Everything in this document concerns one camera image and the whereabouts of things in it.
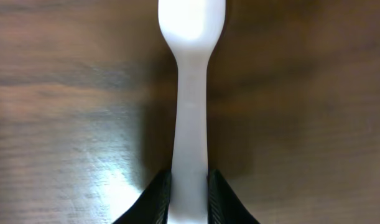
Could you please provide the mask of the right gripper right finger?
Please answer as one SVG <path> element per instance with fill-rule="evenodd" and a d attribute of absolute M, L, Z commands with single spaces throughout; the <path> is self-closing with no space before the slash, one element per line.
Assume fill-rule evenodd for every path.
<path fill-rule="evenodd" d="M 208 177 L 208 224 L 260 224 L 219 170 L 210 171 Z"/>

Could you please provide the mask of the white fork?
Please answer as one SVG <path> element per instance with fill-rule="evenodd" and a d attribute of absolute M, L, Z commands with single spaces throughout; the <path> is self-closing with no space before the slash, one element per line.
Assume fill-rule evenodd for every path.
<path fill-rule="evenodd" d="M 207 223 L 206 74 L 225 23 L 225 0 L 160 0 L 161 33 L 178 69 L 168 223 Z"/>

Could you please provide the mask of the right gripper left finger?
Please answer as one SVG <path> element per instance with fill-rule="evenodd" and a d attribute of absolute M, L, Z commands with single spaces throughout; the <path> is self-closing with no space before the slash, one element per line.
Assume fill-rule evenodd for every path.
<path fill-rule="evenodd" d="M 167 224 L 172 174 L 160 171 L 128 211 L 113 224 Z"/>

